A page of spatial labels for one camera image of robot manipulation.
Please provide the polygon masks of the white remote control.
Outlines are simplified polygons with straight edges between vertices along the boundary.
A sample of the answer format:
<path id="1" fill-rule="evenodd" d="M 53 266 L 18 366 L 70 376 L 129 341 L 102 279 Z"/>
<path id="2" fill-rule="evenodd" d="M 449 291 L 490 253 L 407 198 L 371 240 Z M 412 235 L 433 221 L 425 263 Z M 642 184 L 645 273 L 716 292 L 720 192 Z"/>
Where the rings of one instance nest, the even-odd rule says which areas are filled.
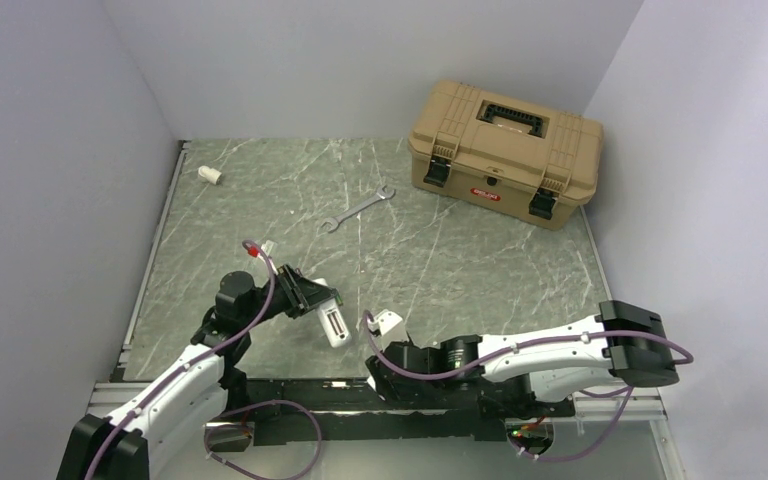
<path id="1" fill-rule="evenodd" d="M 327 340 L 335 349 L 348 345 L 352 339 L 352 334 L 340 310 L 341 305 L 340 294 L 334 293 L 330 299 L 322 302 L 315 309 Z"/>

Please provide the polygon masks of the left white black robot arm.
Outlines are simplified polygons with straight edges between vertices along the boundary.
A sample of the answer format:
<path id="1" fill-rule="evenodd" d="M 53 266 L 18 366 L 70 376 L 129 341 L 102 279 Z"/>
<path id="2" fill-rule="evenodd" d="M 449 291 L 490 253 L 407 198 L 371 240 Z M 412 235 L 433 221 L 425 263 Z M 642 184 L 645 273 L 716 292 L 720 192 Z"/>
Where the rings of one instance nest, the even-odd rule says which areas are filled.
<path id="1" fill-rule="evenodd" d="M 194 430 L 216 417 L 235 419 L 249 405 L 247 376 L 236 365 L 255 326 L 279 315 L 341 317 L 340 295 L 324 280 L 305 278 L 288 265 L 267 270 L 262 286 L 245 271 L 225 275 L 213 307 L 169 368 L 110 413 L 79 420 L 58 478 L 156 478 Z"/>

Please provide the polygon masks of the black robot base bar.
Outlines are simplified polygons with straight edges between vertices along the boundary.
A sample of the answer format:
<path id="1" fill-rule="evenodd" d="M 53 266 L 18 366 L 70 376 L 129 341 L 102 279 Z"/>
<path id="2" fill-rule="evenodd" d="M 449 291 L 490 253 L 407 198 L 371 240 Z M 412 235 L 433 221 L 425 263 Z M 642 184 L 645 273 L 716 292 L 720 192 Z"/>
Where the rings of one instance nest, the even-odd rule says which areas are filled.
<path id="1" fill-rule="evenodd" d="M 359 377 L 248 380 L 236 389 L 222 416 L 205 426 L 218 452 L 290 442 L 471 438 L 503 441 L 509 425 L 571 418 L 571 399 L 535 400 L 528 380 L 479 381 L 438 390 L 431 403 L 388 403 Z"/>

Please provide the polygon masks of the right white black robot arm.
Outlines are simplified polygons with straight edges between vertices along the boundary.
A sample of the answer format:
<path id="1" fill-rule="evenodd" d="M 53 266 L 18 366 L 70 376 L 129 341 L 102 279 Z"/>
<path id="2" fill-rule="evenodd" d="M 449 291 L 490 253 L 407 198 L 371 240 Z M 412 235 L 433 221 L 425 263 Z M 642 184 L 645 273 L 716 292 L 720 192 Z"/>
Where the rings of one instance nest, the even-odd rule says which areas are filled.
<path id="1" fill-rule="evenodd" d="M 661 316 L 609 300 L 596 314 L 560 327 L 521 334 L 473 334 L 436 346 L 416 345 L 402 317 L 364 312 L 373 354 L 370 382 L 388 402 L 437 400 L 457 391 L 511 387 L 517 411 L 534 415 L 548 403 L 590 387 L 622 381 L 654 388 L 678 382 L 691 360 L 668 340 Z"/>

